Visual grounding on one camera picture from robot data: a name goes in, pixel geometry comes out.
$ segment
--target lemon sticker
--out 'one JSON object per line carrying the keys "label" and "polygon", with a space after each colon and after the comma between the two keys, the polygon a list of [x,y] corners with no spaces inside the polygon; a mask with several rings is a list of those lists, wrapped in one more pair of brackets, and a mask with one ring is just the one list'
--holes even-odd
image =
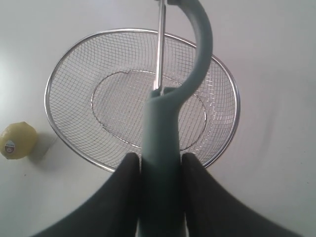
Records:
{"label": "lemon sticker", "polygon": [[15,144],[12,141],[7,141],[4,145],[4,149],[8,154],[12,154],[15,151]]}

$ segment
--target lemon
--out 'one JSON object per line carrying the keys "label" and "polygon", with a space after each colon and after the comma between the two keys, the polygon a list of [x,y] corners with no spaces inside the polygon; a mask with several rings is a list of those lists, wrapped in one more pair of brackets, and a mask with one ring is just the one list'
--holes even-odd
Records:
{"label": "lemon", "polygon": [[7,159],[20,159],[29,155],[38,135],[26,122],[10,124],[0,136],[0,152]]}

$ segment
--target metal strainer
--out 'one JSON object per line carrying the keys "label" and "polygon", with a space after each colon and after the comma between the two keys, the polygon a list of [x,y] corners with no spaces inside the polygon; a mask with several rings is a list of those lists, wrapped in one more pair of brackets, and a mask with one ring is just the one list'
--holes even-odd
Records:
{"label": "metal strainer", "polygon": [[[156,71],[157,32],[119,29],[75,44],[51,74],[45,94],[50,124],[77,154],[114,171],[128,152],[141,153],[143,104]],[[165,34],[163,84],[180,86],[195,58],[193,43]],[[215,56],[207,76],[179,115],[181,152],[204,166],[225,150],[237,127],[235,81]]]}

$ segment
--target metal rod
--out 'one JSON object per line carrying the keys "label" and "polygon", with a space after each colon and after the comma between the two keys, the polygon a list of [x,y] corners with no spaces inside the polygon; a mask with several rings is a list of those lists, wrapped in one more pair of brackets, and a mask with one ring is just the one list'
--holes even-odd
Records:
{"label": "metal rod", "polygon": [[165,5],[165,0],[160,0],[156,79],[154,81],[154,90],[159,90],[159,91],[161,91],[161,88],[162,88],[162,67],[163,67],[165,25],[166,25],[166,5]]}

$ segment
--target white surface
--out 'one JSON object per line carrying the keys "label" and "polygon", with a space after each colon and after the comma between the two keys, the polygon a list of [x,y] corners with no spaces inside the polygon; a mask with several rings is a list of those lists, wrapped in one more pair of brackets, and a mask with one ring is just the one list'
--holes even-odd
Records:
{"label": "white surface", "polygon": [[[237,134],[210,167],[241,201],[307,237],[316,236],[316,3],[313,0],[202,0],[214,54],[242,98]],[[109,174],[54,140],[43,107],[59,57],[101,30],[157,28],[153,0],[0,1],[0,130],[16,121],[43,140],[32,158],[0,157],[0,236],[28,237],[91,196]],[[167,31],[194,41],[182,13]]]}

